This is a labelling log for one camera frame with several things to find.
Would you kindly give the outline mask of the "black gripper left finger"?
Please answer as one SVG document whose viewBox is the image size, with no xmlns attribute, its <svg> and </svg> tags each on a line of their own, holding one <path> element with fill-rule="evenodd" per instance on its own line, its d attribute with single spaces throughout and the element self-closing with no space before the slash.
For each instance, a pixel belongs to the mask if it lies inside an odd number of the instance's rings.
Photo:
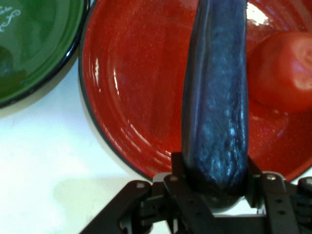
<svg viewBox="0 0 312 234">
<path fill-rule="evenodd" d="M 167 221 L 171 233 L 215 234 L 217 223 L 202 197 L 185 180 L 180 153 L 159 182 L 133 180 L 82 230 L 83 234 L 148 234 L 154 223 Z"/>
</svg>

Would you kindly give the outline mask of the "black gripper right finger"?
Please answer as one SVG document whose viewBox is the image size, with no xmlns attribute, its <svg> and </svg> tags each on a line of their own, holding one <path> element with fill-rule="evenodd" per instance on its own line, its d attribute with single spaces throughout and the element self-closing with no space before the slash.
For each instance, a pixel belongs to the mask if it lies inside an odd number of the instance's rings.
<svg viewBox="0 0 312 234">
<path fill-rule="evenodd" d="M 261 171 L 248 158 L 245 198 L 257 209 L 264 234 L 310 234 L 312 232 L 312 178 L 288 182 L 281 174 Z"/>
</svg>

